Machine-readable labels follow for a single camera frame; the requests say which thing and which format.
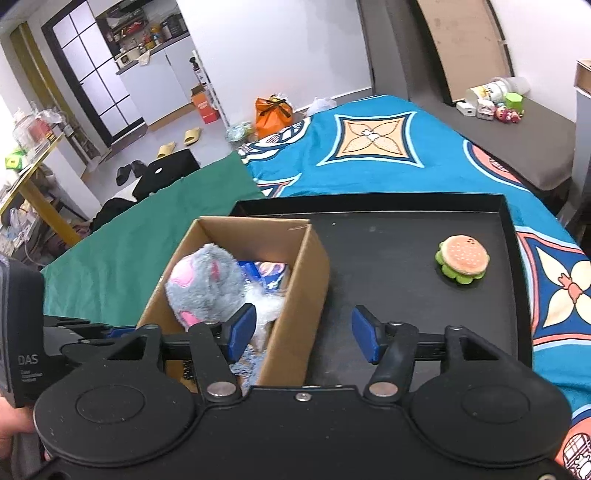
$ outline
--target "black slipper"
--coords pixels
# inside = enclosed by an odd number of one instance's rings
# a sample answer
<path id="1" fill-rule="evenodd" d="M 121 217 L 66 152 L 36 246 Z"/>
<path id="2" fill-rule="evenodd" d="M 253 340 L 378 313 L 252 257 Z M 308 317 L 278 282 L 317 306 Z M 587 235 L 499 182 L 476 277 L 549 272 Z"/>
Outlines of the black slipper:
<path id="1" fill-rule="evenodd" d="M 131 168 L 133 169 L 135 178 L 137 179 L 140 178 L 144 173 L 146 173 L 146 170 L 148 169 L 146 164 L 140 160 L 134 160 L 131 163 Z"/>
<path id="2" fill-rule="evenodd" d="M 121 187 L 126 181 L 128 181 L 130 173 L 131 173 L 131 165 L 126 165 L 125 167 L 119 167 L 117 169 L 117 176 L 115 177 L 115 181 L 117 182 L 117 185 Z"/>

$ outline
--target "metal bolt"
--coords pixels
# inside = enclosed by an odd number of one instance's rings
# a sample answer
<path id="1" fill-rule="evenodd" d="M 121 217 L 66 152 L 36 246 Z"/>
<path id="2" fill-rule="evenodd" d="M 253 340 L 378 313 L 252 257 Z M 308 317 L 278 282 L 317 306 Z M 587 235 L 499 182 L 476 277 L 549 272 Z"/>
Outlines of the metal bolt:
<path id="1" fill-rule="evenodd" d="M 214 397 L 229 397 L 236 391 L 236 385 L 230 382 L 214 382 L 207 386 L 207 393 Z"/>
<path id="2" fill-rule="evenodd" d="M 299 392 L 295 394 L 295 399 L 297 401 L 310 401 L 312 400 L 312 395 L 308 392 Z"/>
<path id="3" fill-rule="evenodd" d="M 398 393 L 398 386 L 390 382 L 376 382 L 369 386 L 369 391 L 376 397 L 392 397 Z"/>

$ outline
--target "glass door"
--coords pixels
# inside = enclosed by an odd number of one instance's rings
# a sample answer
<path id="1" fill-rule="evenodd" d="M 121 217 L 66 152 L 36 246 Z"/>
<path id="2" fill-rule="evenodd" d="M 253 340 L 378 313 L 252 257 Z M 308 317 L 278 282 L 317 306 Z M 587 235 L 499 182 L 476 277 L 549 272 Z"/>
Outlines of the glass door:
<path id="1" fill-rule="evenodd" d="M 111 144 L 143 119 L 86 0 L 74 0 L 43 26 L 43 33 L 80 105 Z"/>

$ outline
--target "blue bedspread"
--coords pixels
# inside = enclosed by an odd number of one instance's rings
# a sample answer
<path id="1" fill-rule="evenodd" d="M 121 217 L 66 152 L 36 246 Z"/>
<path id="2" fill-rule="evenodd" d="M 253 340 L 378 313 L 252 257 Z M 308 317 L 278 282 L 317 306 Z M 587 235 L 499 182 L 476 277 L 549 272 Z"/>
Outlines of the blue bedspread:
<path id="1" fill-rule="evenodd" d="M 504 194 L 528 281 L 534 369 L 561 388 L 573 410 L 573 428 L 557 460 L 580 474 L 591 470 L 590 457 L 583 456 L 591 446 L 591 263 L 507 169 L 435 117 L 392 96 L 317 113 L 239 154 L 268 197 Z"/>

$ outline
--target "hamburger toy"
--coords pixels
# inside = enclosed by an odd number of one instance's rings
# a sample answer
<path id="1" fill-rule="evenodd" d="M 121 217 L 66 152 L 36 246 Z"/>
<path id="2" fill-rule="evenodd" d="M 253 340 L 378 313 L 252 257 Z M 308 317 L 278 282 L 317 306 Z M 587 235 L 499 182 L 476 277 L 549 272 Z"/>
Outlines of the hamburger toy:
<path id="1" fill-rule="evenodd" d="M 490 257 L 486 249 L 471 236 L 454 235 L 439 244 L 435 260 L 446 277 L 468 285 L 484 277 Z"/>

